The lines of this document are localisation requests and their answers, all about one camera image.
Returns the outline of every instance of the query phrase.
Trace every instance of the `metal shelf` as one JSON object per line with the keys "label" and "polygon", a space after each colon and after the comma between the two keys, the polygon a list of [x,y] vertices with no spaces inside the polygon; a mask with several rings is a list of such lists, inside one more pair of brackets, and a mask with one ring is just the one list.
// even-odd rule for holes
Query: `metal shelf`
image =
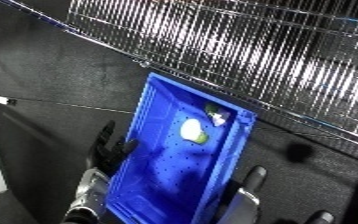
{"label": "metal shelf", "polygon": [[143,65],[358,144],[358,1],[72,0],[65,23]]}

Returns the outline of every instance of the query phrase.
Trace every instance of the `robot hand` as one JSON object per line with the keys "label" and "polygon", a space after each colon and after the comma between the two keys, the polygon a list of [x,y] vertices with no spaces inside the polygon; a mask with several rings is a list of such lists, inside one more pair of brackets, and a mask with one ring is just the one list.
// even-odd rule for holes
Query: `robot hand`
{"label": "robot hand", "polygon": [[136,140],[125,142],[121,138],[111,150],[107,149],[106,144],[114,127],[114,121],[110,121],[91,147],[86,161],[88,169],[82,176],[76,199],[66,213],[63,224],[97,224],[104,214],[110,178],[138,145]]}

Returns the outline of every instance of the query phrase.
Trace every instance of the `black floor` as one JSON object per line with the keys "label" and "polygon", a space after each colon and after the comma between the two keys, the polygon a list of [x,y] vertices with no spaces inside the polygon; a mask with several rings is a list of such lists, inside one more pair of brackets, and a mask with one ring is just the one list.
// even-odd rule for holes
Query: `black floor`
{"label": "black floor", "polygon": [[[67,0],[26,2],[59,18],[68,5]],[[65,213],[99,129],[114,119],[116,136],[124,135],[132,118],[51,102],[132,112],[148,72],[0,4],[0,95],[29,99],[0,105],[0,162],[12,195],[39,223],[58,223]],[[260,193],[260,223],[302,223],[327,209],[338,223],[358,224],[357,159],[258,121],[227,195],[254,165],[269,170]],[[0,210],[1,224],[23,223],[17,216]]]}

